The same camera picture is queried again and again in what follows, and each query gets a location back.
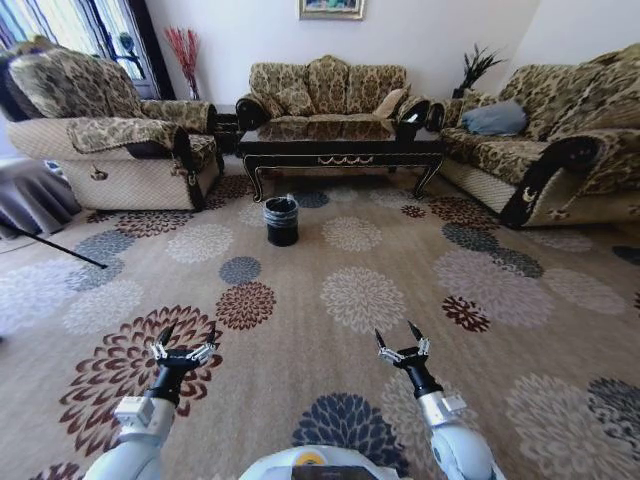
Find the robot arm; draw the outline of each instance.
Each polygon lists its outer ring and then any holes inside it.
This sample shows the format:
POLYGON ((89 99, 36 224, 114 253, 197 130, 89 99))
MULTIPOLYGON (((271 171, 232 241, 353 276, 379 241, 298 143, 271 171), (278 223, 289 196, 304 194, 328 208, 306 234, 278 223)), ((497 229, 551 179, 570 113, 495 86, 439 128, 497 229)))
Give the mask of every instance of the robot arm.
POLYGON ((114 412, 122 429, 119 445, 91 466, 86 480, 157 480, 162 478, 160 449, 169 436, 187 372, 207 363, 216 351, 215 324, 195 350, 165 350, 175 325, 165 328, 151 346, 160 373, 144 397, 124 397, 114 412))
POLYGON ((405 370, 414 386, 414 396, 431 430, 431 450, 449 480, 504 480, 491 449, 478 432, 466 427, 457 412, 466 408, 460 396, 445 397, 442 386, 429 373, 429 340, 409 322, 417 347, 397 352, 387 348, 376 330, 378 355, 394 367, 405 370))

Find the white wall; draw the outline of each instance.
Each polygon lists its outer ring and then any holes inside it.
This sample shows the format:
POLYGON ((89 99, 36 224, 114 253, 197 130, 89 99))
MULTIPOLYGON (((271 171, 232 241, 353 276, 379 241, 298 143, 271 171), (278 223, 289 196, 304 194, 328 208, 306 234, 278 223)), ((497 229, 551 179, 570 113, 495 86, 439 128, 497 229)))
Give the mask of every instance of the white wall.
MULTIPOLYGON (((297 0, 147 0, 147 6, 178 98, 188 90, 164 41, 169 25, 201 36, 203 98, 233 104, 248 92, 254 62, 308 63, 326 53, 349 63, 404 65, 413 92, 450 96, 463 79, 463 53, 478 42, 513 56, 539 1, 367 0, 362 22, 300 21, 297 0)), ((477 87, 495 91, 506 68, 497 66, 477 87)))
POLYGON ((541 0, 507 76, 531 63, 575 64, 640 42, 640 0, 541 0))

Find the black stick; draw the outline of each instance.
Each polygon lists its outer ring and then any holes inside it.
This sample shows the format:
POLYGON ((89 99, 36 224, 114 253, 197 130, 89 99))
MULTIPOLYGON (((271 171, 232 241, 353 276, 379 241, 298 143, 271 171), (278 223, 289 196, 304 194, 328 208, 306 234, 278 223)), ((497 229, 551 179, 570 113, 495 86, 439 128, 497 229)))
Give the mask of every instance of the black stick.
POLYGON ((76 258, 79 258, 80 260, 84 260, 85 262, 89 262, 92 265, 95 265, 96 267, 100 267, 102 269, 105 269, 108 267, 108 265, 105 265, 103 263, 98 263, 95 260, 91 260, 90 258, 87 258, 83 255, 80 255, 79 253, 76 252, 72 252, 71 250, 68 250, 64 247, 61 247, 60 245, 56 245, 55 243, 52 243, 48 240, 45 240, 44 238, 40 238, 37 235, 34 235, 33 233, 29 233, 25 230, 22 230, 21 228, 18 228, 14 225, 10 225, 8 222, 5 222, 4 220, 2 220, 0 218, 0 226, 2 227, 6 227, 9 230, 13 230, 14 232, 20 233, 21 235, 24 235, 25 237, 29 237, 32 238, 33 240, 36 240, 40 243, 44 243, 45 245, 48 245, 49 247, 55 248, 56 250, 60 250, 64 253, 68 253, 69 255, 73 255, 76 258))

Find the painting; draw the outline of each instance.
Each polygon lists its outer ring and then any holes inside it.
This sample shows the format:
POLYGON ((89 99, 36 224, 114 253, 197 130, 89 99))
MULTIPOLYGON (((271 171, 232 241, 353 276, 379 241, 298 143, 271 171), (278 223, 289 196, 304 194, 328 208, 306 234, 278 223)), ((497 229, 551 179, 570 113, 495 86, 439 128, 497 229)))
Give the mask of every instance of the painting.
POLYGON ((301 20, 362 20, 365 0, 297 0, 301 20))

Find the floor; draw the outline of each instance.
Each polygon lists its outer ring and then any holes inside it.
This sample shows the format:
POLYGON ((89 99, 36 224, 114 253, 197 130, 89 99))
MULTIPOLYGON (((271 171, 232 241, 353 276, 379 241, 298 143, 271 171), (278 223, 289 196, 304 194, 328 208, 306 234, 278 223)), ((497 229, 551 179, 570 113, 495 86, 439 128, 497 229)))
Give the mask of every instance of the floor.
POLYGON ((4 478, 77 479, 113 445, 110 412, 155 375, 148 347, 201 342, 163 450, 166 478, 236 479, 323 443, 414 479, 443 478, 410 383, 376 358, 432 341, 428 366, 468 404, 508 478, 640 478, 640 240, 611 228, 516 232, 417 171, 273 177, 297 191, 300 240, 266 242, 236 160, 208 210, 83 212, 0 254, 4 478))

